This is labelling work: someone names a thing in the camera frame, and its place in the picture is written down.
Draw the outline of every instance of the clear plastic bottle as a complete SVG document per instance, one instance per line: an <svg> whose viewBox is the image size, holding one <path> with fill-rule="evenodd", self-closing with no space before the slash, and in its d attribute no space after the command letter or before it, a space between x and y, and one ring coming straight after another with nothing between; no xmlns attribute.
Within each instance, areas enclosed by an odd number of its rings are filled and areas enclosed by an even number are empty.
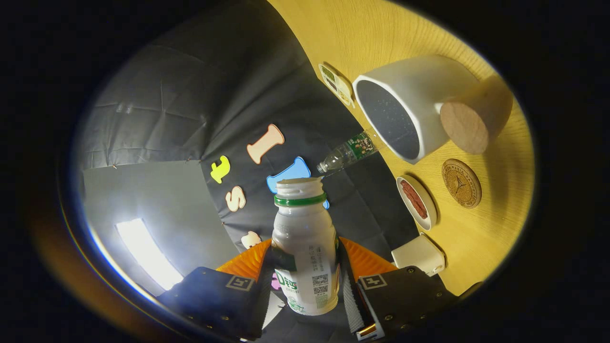
<svg viewBox="0 0 610 343"><path fill-rule="evenodd" d="M318 172L325 176L331 175L385 147L386 144L375 130L364 130L334 148L324 161L317 165Z"/></svg>

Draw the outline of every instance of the small white box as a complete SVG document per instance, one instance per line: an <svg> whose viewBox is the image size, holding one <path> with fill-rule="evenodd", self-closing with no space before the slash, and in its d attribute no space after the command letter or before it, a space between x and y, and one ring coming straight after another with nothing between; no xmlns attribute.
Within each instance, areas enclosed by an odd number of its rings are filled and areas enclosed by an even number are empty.
<svg viewBox="0 0 610 343"><path fill-rule="evenodd" d="M424 233L420 233L419 237L402 247L392 250L392 257L399 269L414 265L428 276L433 276L445 269L445 253Z"/></svg>

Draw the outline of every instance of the white cylindrical container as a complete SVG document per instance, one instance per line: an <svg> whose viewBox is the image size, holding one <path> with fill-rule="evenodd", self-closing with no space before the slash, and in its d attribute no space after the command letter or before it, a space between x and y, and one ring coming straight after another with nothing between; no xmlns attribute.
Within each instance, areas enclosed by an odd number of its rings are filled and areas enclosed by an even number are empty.
<svg viewBox="0 0 610 343"><path fill-rule="evenodd" d="M459 62L433 55L383 65L358 76L353 87L384 143L416 164L449 140L440 122L442 104L477 84Z"/></svg>
<svg viewBox="0 0 610 343"><path fill-rule="evenodd" d="M277 188L271 239L276 275L293 311L319 316L335 308L339 299L339 240L323 207L326 193L321 178L282 180Z"/></svg>

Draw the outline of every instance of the white bottle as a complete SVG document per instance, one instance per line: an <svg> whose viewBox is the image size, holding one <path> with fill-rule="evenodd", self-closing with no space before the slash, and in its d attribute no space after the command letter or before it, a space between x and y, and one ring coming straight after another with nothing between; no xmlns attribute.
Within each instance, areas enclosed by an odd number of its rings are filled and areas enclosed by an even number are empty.
<svg viewBox="0 0 610 343"><path fill-rule="evenodd" d="M337 306L339 243L331 216L323 203L321 178L277 183L279 208L271 246L278 264L276 275L288 305L305 316L319 316Z"/></svg>

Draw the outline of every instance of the red food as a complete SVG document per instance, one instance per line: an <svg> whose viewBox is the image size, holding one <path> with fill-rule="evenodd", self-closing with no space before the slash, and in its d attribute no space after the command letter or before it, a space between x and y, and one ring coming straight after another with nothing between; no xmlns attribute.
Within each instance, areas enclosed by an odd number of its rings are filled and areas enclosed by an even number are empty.
<svg viewBox="0 0 610 343"><path fill-rule="evenodd" d="M417 211L417 214L419 214L422 219L428 218L428 212L426 212L422 199L420 199L413 187L405 180L402 180L400 184L403 186L403 192L407 195L407 199L409 199Z"/></svg>

